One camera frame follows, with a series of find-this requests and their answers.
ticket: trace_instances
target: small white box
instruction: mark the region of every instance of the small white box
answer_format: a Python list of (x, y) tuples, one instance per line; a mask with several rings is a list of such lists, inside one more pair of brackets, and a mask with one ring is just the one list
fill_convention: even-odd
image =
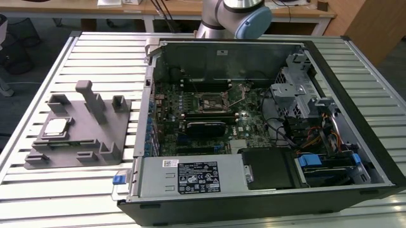
[(97, 8), (117, 8), (121, 7), (120, 0), (97, 0)]
[(123, 4), (139, 5), (141, 0), (123, 0)]

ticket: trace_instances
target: metal bracket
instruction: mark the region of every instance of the metal bracket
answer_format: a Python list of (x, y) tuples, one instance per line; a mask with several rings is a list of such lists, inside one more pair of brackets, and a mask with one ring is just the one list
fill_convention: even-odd
[(160, 39), (159, 38), (148, 38), (145, 40), (145, 56), (151, 57), (156, 53), (156, 49), (160, 47)]
[(312, 98), (308, 103), (308, 109), (309, 109), (309, 115), (316, 115), (317, 114), (317, 107), (328, 107), (330, 105), (334, 105), (334, 100), (331, 98), (320, 98), (315, 99)]
[(129, 189), (129, 178), (131, 178), (131, 169), (125, 169), (125, 170), (120, 170), (114, 176), (121, 176), (125, 175), (125, 184), (118, 184), (118, 185), (113, 185), (113, 189), (112, 189), (112, 200), (113, 201), (118, 201), (118, 200), (124, 200), (127, 198), (128, 195), (128, 189)]

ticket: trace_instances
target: white sticker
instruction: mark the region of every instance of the white sticker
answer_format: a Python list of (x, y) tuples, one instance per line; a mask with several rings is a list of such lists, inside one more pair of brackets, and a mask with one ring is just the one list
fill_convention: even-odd
[(141, 13), (140, 10), (124, 10), (124, 13)]
[(163, 167), (177, 167), (179, 160), (163, 160)]
[(228, 55), (228, 51), (227, 50), (217, 50), (216, 55), (217, 56), (225, 56), (225, 55)]

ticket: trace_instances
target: barcode sticker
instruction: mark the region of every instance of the barcode sticker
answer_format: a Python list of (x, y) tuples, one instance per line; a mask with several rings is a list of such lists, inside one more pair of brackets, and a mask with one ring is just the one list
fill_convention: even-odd
[(177, 167), (179, 160), (163, 160), (163, 167)]

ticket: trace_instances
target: gray plastic stand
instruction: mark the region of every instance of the gray plastic stand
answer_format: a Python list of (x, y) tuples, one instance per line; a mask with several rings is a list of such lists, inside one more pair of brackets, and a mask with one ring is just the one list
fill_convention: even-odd
[(123, 159), (131, 101), (102, 100), (90, 81), (77, 81), (85, 101), (52, 95), (50, 112), (25, 157), (26, 169), (117, 165)]

